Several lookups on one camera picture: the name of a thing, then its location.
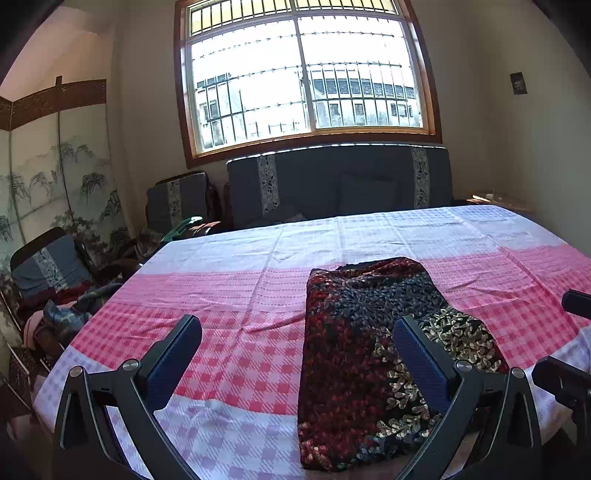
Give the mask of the red black patterned knit sweater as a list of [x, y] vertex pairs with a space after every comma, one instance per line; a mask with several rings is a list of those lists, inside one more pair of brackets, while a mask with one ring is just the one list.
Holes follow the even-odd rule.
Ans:
[[394, 324], [406, 316], [453, 359], [507, 372], [485, 324], [452, 307], [419, 262], [311, 270], [297, 405], [304, 468], [342, 472], [414, 453], [441, 420], [397, 350]]

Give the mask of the pile of clothes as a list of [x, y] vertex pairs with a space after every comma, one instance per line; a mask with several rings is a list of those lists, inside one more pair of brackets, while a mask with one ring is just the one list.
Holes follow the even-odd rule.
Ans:
[[49, 288], [19, 301], [17, 316], [24, 321], [23, 343], [31, 351], [58, 359], [61, 352], [106, 302], [122, 281], [95, 287], [84, 281], [77, 287]]

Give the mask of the green clothes hanger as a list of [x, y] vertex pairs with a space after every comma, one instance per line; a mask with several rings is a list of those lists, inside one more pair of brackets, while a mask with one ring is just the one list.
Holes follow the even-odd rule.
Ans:
[[173, 227], [167, 234], [161, 239], [161, 244], [166, 244], [171, 241], [181, 239], [184, 233], [191, 227], [199, 226], [204, 221], [201, 216], [191, 216], [184, 220], [181, 220], [175, 227]]

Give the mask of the pink checked bed sheet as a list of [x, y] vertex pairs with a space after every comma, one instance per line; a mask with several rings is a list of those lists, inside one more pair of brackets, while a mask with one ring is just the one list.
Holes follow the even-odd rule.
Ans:
[[511, 211], [462, 206], [287, 223], [168, 244], [76, 335], [34, 402], [52, 427], [69, 370], [140, 358], [184, 315], [202, 342], [156, 419], [203, 479], [304, 479], [297, 397], [305, 283], [315, 268], [419, 261], [458, 310], [485, 322], [513, 366], [590, 366], [590, 324], [561, 306], [590, 260]]

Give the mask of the round wooden side table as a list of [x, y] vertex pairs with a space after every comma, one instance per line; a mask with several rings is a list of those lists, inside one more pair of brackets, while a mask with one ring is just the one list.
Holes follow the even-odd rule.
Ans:
[[466, 201], [476, 205], [494, 205], [519, 214], [533, 214], [535, 209], [524, 200], [499, 192], [474, 193]]

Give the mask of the dark square cushion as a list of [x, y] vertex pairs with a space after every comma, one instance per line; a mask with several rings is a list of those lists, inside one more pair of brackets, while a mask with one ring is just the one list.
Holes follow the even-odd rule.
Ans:
[[342, 174], [339, 214], [354, 215], [391, 211], [397, 206], [397, 184], [353, 174]]

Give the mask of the painted folding screen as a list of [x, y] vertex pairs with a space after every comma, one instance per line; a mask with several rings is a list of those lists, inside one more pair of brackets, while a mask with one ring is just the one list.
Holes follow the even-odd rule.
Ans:
[[1, 101], [1, 292], [17, 303], [13, 254], [53, 227], [97, 267], [129, 233], [111, 162], [105, 80], [55, 85]]

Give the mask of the dark blue sofa headboard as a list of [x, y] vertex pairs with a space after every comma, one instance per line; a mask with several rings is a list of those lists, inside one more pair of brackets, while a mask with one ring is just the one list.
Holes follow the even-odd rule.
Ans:
[[392, 211], [453, 203], [451, 163], [443, 146], [332, 144], [233, 159], [226, 166], [238, 229], [340, 215], [346, 173], [394, 181], [398, 203]]

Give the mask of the wooden framed window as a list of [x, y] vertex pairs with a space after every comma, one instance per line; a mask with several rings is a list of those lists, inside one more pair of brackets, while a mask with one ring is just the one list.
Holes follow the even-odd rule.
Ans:
[[173, 48], [190, 167], [322, 143], [443, 138], [408, 1], [178, 1]]

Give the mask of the dark wall switch plate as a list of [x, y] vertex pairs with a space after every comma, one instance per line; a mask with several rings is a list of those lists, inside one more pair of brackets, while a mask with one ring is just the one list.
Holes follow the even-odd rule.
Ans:
[[510, 74], [511, 85], [515, 95], [527, 95], [528, 90], [525, 78], [522, 72], [515, 72]]

